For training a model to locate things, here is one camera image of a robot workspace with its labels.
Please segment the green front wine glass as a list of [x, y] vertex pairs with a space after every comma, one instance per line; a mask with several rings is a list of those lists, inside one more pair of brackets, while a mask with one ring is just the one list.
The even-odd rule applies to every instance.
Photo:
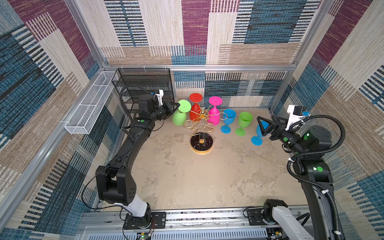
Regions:
[[239, 114], [239, 128], [236, 129], [235, 133], [237, 136], [243, 137], [246, 135], [246, 130], [253, 120], [253, 115], [249, 112], [241, 112]]

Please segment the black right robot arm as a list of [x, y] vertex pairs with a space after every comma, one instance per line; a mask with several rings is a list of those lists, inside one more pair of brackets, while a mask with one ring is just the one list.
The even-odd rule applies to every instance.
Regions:
[[[297, 131], [306, 122], [314, 119], [327, 119], [340, 129], [340, 137], [333, 144], [331, 133], [322, 126], [310, 127], [304, 135]], [[336, 200], [334, 198], [334, 181], [329, 166], [323, 156], [338, 149], [346, 138], [343, 124], [328, 115], [305, 116], [300, 114], [297, 121], [272, 116], [257, 118], [263, 136], [270, 135], [271, 141], [279, 140], [292, 153], [287, 162], [287, 171], [301, 184], [307, 198], [314, 235], [298, 220], [288, 216], [288, 207], [281, 200], [266, 200], [263, 218], [267, 223], [277, 223], [291, 240], [343, 240], [345, 235], [340, 222]]]

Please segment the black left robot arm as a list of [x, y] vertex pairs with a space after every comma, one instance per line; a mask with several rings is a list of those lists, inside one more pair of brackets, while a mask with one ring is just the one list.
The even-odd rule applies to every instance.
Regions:
[[154, 94], [141, 95], [139, 115], [130, 121], [125, 142], [106, 166], [99, 166], [96, 170], [99, 199], [122, 207], [130, 213], [130, 220], [141, 228], [152, 222], [151, 207], [137, 194], [132, 167], [143, 144], [154, 131], [155, 121], [167, 119], [180, 105], [168, 101], [160, 104]]

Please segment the blue wine glass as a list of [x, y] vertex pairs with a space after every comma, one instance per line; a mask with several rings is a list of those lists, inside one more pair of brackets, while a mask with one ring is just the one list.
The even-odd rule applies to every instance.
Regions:
[[[265, 121], [261, 121], [263, 127], [266, 129], [269, 124]], [[251, 138], [252, 144], [255, 146], [261, 146], [263, 144], [263, 138], [264, 136], [262, 135], [260, 125], [257, 126], [257, 135]]]
[[229, 134], [231, 132], [230, 125], [235, 121], [236, 118], [236, 112], [232, 109], [227, 109], [224, 111], [226, 114], [227, 118], [223, 120], [224, 125], [221, 127], [221, 131], [224, 134]]

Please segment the green wine glass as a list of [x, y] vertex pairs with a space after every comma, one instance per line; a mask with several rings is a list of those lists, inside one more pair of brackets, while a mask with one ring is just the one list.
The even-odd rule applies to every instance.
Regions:
[[239, 128], [236, 129], [235, 133], [237, 136], [243, 137], [246, 135], [246, 130], [253, 120], [253, 115], [249, 112], [241, 112], [239, 114]]
[[191, 110], [192, 105], [187, 100], [180, 100], [178, 103], [180, 106], [173, 114], [172, 121], [176, 126], [182, 126], [187, 120], [187, 113]]

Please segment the blue front wine glass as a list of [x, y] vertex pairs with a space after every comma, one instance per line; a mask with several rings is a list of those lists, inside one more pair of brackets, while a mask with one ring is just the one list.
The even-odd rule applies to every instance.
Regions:
[[[269, 124], [265, 121], [261, 121], [263, 127], [266, 129]], [[257, 135], [251, 138], [252, 144], [255, 146], [261, 146], [263, 144], [263, 138], [264, 136], [262, 135], [260, 125], [257, 126]]]

